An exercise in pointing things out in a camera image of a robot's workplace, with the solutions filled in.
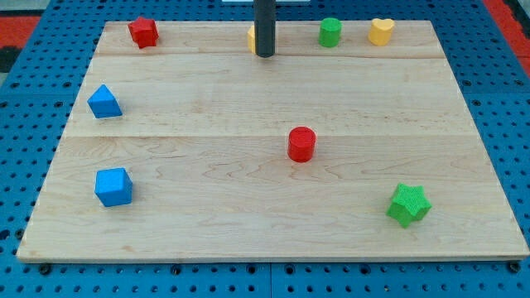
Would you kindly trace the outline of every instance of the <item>red cylinder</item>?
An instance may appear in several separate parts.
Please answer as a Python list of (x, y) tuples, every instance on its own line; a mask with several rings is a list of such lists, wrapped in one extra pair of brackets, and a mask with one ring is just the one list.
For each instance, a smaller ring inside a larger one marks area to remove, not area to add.
[(296, 127), (289, 133), (287, 155), (296, 162), (306, 162), (313, 157), (316, 135), (308, 127)]

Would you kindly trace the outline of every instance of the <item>red pentagon block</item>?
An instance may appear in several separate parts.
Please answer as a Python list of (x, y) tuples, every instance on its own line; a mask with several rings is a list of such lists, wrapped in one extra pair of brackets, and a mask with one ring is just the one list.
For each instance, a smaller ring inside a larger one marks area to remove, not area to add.
[(158, 31), (155, 20), (138, 17), (136, 21), (129, 23), (128, 27), (132, 41), (136, 42), (140, 49), (157, 45)]

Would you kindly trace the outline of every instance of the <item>red surface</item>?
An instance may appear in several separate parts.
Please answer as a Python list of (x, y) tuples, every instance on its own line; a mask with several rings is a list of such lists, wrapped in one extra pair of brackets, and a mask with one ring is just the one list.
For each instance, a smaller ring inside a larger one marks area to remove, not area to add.
[(23, 48), (41, 17), (0, 17), (0, 48)]
[(146, 46), (156, 46), (158, 30), (155, 20), (138, 17), (136, 21), (128, 24), (132, 41), (138, 44), (140, 49)]
[(296, 127), (289, 133), (287, 155), (296, 162), (306, 162), (313, 157), (316, 135), (308, 127)]
[(511, 8), (503, 0), (484, 0), (484, 5), (518, 57), (524, 71), (530, 75), (530, 40), (524, 35), (521, 24), (513, 17)]

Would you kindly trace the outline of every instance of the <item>green cylinder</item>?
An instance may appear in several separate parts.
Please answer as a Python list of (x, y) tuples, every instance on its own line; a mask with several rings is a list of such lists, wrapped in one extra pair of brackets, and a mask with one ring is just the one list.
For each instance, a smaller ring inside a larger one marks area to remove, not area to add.
[(342, 24), (334, 17), (327, 17), (320, 24), (318, 43), (325, 47), (334, 47), (339, 44)]

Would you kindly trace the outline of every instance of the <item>green block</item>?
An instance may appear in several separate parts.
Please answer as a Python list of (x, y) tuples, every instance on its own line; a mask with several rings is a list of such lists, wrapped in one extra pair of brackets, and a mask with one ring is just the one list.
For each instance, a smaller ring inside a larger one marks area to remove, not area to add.
[(422, 220), (432, 205), (423, 192), (423, 186), (398, 184), (392, 195), (387, 215), (406, 228), (412, 221)]
[(318, 42), (321, 46), (334, 47), (339, 44), (342, 23), (334, 17), (327, 17), (320, 24)]

